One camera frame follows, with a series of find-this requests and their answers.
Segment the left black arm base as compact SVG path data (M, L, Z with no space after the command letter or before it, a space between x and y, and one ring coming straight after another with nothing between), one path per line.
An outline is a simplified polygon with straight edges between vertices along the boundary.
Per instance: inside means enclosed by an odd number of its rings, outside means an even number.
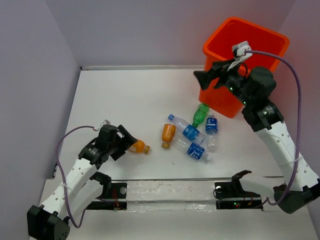
M102 194L94 199L86 210L122 211L127 209L127 183L112 182L111 187L104 187Z

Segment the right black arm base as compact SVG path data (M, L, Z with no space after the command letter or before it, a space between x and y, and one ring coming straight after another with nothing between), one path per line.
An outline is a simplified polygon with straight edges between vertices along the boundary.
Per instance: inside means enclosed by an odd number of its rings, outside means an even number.
M262 209L262 198L259 194L236 191L230 181L214 183L213 197L217 210Z

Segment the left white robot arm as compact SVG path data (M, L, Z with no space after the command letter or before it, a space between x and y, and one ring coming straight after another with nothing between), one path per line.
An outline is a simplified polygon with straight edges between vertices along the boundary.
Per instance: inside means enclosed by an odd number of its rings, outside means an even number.
M138 140L122 125L105 121L91 129L97 137L79 152L69 173L65 173L60 160L56 161L62 182L40 205L27 211L27 232L36 240L65 240L71 226L82 226L86 208L98 197L110 194L112 179L99 171L109 159L122 157Z

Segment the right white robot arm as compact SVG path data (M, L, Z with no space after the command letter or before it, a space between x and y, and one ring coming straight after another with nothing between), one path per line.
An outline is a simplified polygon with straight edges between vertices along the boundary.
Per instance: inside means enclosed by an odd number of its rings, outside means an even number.
M276 88L273 73L262 66L253 68L248 76L239 73L233 61L218 61L208 71L195 70L200 88L206 90L213 81L214 89L227 88L240 100L242 115L253 132L264 142L284 177L284 183L273 181L243 170L231 178L230 190L235 196L246 192L273 200L280 209L292 214L320 196L320 177L308 166L293 141L284 117L269 99Z

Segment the orange juice bottle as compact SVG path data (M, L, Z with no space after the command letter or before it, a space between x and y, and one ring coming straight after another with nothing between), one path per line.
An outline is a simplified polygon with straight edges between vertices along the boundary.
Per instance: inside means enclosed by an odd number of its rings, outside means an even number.
M149 145L146 145L142 140L138 139L128 150L133 153L148 154L150 149L151 147Z
M161 134L161 140L162 140L161 146L164 149L170 148L171 142L175 136L175 133L176 133L176 126L175 125L169 124L169 123L164 124L163 129L162 129L162 134Z

